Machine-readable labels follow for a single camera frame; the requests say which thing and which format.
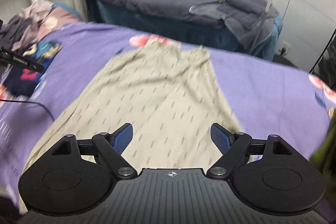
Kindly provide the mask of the cream polka dot shirt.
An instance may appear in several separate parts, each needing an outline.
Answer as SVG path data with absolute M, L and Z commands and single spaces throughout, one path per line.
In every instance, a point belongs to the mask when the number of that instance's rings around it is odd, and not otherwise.
M 110 59 L 39 139 L 26 167 L 66 134 L 89 139 L 125 123 L 133 139 L 122 155 L 136 170 L 208 169 L 220 156 L 211 125 L 242 130 L 208 50 L 153 42 Z

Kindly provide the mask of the pile of mixed clothes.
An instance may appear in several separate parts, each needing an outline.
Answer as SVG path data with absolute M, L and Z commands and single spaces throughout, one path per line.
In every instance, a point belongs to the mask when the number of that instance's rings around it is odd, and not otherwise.
M 1 48 L 19 51 L 68 23 L 81 21 L 81 15 L 64 3 L 38 0 L 1 26 Z

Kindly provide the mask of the navy pink printed garment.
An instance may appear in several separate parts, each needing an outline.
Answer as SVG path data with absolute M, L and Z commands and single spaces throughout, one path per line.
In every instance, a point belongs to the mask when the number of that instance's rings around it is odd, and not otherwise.
M 14 65 L 11 68 L 3 86 L 12 96 L 32 96 L 61 48 L 60 43 L 48 40 L 26 47 L 21 56 L 14 57 L 14 60 L 21 65 Z

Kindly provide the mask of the purple floral bed sheet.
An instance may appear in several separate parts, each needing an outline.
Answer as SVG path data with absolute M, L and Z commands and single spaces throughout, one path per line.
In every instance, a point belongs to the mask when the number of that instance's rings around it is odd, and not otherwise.
M 133 49 L 137 31 L 98 23 L 71 23 L 49 35 L 62 45 L 37 93 L 1 103 L 1 212 L 16 213 L 23 161 L 54 118 L 118 53 Z M 210 49 L 218 84 L 245 131 L 275 133 L 304 157 L 323 142 L 335 97 L 299 69 L 240 53 Z

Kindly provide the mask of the dark green garment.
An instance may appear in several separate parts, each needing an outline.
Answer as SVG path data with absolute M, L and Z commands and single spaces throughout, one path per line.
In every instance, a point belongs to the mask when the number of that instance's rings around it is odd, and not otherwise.
M 325 194 L 335 206 L 335 109 L 331 117 L 326 139 L 310 157 L 310 162 L 322 173 L 326 182 Z

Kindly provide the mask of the massage bed with dark cover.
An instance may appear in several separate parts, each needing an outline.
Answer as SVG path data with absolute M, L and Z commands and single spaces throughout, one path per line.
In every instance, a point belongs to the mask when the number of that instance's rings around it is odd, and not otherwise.
M 245 53 L 271 61 L 282 29 L 280 14 L 273 31 L 252 52 L 245 50 L 221 20 L 189 13 L 189 8 L 214 0 L 86 0 L 93 21 L 164 36 L 180 42 Z

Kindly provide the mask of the grey towel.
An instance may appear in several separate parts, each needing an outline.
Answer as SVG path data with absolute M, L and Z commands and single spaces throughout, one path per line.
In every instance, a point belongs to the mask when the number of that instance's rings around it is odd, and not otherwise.
M 278 16 L 278 10 L 266 0 L 214 0 L 191 6 L 189 13 L 223 21 L 249 52 L 268 39 Z

